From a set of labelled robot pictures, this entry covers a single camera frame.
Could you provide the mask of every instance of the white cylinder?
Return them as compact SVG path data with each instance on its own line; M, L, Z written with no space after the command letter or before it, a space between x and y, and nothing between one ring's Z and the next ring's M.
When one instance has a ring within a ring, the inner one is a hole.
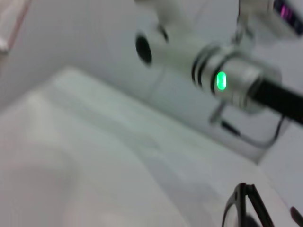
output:
M180 39L170 40L157 30L146 35L139 34L136 39L138 55L145 64L168 66L188 78L191 78L196 58L208 45L209 43L191 33Z
M167 27L170 24L178 25L178 28L190 28L185 13L176 0L134 0L139 5L152 7L158 16L159 23Z

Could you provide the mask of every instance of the white wall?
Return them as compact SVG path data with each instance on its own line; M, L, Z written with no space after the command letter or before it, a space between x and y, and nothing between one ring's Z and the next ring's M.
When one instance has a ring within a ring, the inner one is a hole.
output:
M303 214L303 128L293 125L260 162L288 208Z
M209 40L227 42L235 29L237 0L179 0L196 29ZM190 80L167 70L147 70L138 60L134 35L156 22L152 12L138 9L133 0L35 0L0 79L0 107L49 78L59 67L73 64L124 92L146 101L166 114L211 136L252 160L264 151L235 140L208 118L217 101L199 90ZM299 77L297 44L277 45L273 51L258 50L258 56L280 65L286 84L303 87ZM229 108L227 119L257 140L273 135L278 116L264 112L249 118Z

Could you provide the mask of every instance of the purple light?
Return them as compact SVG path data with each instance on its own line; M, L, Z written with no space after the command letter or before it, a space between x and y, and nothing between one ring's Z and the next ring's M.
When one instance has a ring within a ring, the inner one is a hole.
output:
M283 6L283 7L282 7L282 10L281 10L281 17L284 17L284 18L285 18L285 15L286 15L286 7Z
M283 6L282 9L281 9L281 17L285 18L285 19L290 19L291 16L292 16L292 11L286 7L286 6Z

